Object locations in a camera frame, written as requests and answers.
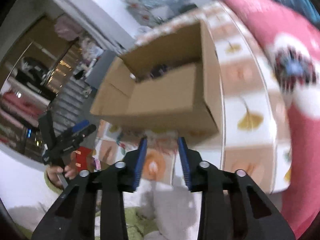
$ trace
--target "wall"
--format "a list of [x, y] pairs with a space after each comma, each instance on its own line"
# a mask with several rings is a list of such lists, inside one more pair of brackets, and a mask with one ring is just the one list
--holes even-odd
[[15, 41], [42, 15], [36, 0], [17, 0], [0, 26], [0, 61]]
[[140, 24], [128, 13], [122, 0], [93, 0], [131, 37], [137, 33]]
[[[65, 52], [66, 47], [68, 47], [68, 42], [59, 38], [54, 31], [55, 21], [49, 17], [43, 17], [44, 14], [48, 14], [51, 18], [56, 18], [63, 11], [61, 11], [60, 8], [58, 8], [60, 11], [57, 10], [57, 6], [49, 0], [32, 0], [28, 6], [30, 6], [30, 8], [23, 9], [28, 9], [28, 12], [30, 12], [33, 18], [30, 18], [30, 21], [25, 23], [25, 26], [21, 25], [21, 29], [15, 29], [15, 32], [8, 29], [6, 30], [7, 33], [0, 32], [0, 35], [12, 35], [10, 38], [7, 37], [6, 41], [10, 41], [11, 47], [0, 63], [0, 87], [9, 74], [9, 69], [5, 67], [6, 63], [8, 62], [9, 65], [13, 66], [31, 41], [35, 41], [46, 48], [56, 58], [59, 58]], [[8, 22], [11, 22], [10, 27], [14, 27], [21, 22], [21, 20], [16, 19], [19, 17], [18, 12], [13, 12], [16, 14], [12, 14], [12, 17], [9, 19], [6, 18]], [[25, 52], [25, 56], [40, 60], [48, 68], [53, 67], [55, 64], [55, 60], [41, 52], [35, 45], [29, 47]]]

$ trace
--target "cardboard box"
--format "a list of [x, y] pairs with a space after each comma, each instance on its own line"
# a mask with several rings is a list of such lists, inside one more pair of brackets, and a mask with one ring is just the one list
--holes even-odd
[[[130, 77], [143, 77], [160, 64], [178, 67], [140, 83]], [[222, 113], [219, 71], [206, 24], [189, 25], [116, 58], [91, 113], [125, 127], [216, 133]]]

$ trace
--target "white wall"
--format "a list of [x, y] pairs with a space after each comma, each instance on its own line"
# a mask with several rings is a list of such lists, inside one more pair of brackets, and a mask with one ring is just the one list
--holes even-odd
[[55, 4], [52, 0], [39, 0], [42, 2], [42, 10], [51, 20], [55, 20], [60, 15], [64, 14], [64, 11]]
[[134, 37], [137, 34], [137, 29], [140, 27], [140, 24], [126, 10], [126, 5], [122, 0], [93, 1], [116, 23], [118, 23], [131, 37]]
[[0, 26], [0, 61], [14, 42], [42, 15], [36, 0], [17, 0]]

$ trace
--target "pink towel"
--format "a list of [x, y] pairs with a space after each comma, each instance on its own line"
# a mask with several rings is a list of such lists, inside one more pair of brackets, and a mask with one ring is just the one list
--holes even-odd
[[282, 194], [282, 215], [298, 239], [320, 210], [320, 119], [288, 111], [292, 137], [291, 184]]

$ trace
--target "pink pillow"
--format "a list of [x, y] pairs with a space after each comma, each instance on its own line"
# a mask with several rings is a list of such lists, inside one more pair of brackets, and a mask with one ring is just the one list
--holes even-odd
[[310, 56], [320, 60], [320, 32], [300, 14], [272, 0], [223, 1], [247, 25], [264, 49], [285, 33], [301, 41]]
[[282, 193], [282, 215], [298, 239], [320, 210], [320, 119], [293, 103], [288, 111], [292, 137], [291, 184]]

